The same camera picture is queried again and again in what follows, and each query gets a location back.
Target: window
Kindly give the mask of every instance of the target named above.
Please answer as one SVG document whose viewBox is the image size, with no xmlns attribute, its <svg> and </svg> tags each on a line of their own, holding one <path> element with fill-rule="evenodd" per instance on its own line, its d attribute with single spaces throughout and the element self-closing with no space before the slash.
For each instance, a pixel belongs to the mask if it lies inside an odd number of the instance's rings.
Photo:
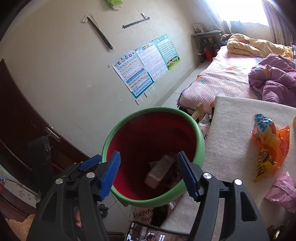
<svg viewBox="0 0 296 241">
<path fill-rule="evenodd" d="M 268 26 L 261 0 L 208 0 L 222 21 L 241 21 L 242 23 L 260 23 Z"/>
<path fill-rule="evenodd" d="M 161 234 L 158 241 L 163 241 L 165 239 L 165 235 Z"/>
</svg>

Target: yellow blanket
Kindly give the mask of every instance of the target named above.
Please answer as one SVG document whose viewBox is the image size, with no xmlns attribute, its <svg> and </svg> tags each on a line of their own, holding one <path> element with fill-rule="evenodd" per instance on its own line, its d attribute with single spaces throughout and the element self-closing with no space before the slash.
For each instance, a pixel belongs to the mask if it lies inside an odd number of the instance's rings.
<svg viewBox="0 0 296 241">
<path fill-rule="evenodd" d="M 292 48 L 274 44 L 264 39 L 251 39 L 243 34 L 232 35 L 227 42 L 227 49 L 234 54 L 265 58 L 270 53 L 292 59 Z"/>
</svg>

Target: blue gripper pad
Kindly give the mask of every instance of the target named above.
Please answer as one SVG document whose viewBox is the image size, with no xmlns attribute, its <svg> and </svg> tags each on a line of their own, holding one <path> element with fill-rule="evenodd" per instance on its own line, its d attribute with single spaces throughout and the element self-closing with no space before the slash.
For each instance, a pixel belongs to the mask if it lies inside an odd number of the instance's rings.
<svg viewBox="0 0 296 241">
<path fill-rule="evenodd" d="M 194 200 L 196 200 L 198 195 L 198 183 L 196 178 L 194 177 L 194 174 L 189 166 L 189 160 L 185 154 L 185 152 L 181 151 L 178 153 L 177 156 L 177 163 L 179 170 L 181 172 L 183 181 L 185 183 L 186 189 L 189 193 L 189 196 L 191 196 Z"/>
<path fill-rule="evenodd" d="M 99 198 L 103 201 L 110 193 L 111 187 L 117 175 L 120 166 L 120 153 L 116 151 L 112 154 L 109 161 L 109 166 L 101 180 L 101 190 L 99 193 Z"/>
<path fill-rule="evenodd" d="M 86 171 L 86 170 L 90 169 L 91 167 L 93 167 L 94 165 L 99 164 L 101 161 L 102 161 L 102 156 L 97 154 L 97 155 L 93 156 L 92 158 L 83 162 L 81 164 L 81 166 L 79 167 L 79 171 Z"/>
</svg>

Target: yellow snack package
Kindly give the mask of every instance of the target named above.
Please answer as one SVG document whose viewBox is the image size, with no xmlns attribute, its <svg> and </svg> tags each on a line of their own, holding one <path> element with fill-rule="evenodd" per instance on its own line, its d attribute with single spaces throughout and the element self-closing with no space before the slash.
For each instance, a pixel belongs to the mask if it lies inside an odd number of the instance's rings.
<svg viewBox="0 0 296 241">
<path fill-rule="evenodd" d="M 254 116 L 253 139 L 260 145 L 255 183 L 270 173 L 275 173 L 283 164 L 290 145 L 290 127 L 277 129 L 273 121 L 262 114 Z"/>
</svg>

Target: pink bedspread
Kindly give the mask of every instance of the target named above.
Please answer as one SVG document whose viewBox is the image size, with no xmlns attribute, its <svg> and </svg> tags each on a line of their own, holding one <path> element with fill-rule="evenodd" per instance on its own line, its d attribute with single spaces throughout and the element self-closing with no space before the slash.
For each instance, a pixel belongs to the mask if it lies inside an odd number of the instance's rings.
<svg viewBox="0 0 296 241">
<path fill-rule="evenodd" d="M 231 97 L 259 99 L 250 89 L 248 73 L 262 60 L 263 58 L 232 54 L 228 52 L 227 46 L 221 47 L 209 67 L 182 91 L 178 106 L 196 109 L 196 105 L 201 102 L 205 112 L 211 114 L 215 96 L 219 92 Z"/>
</svg>

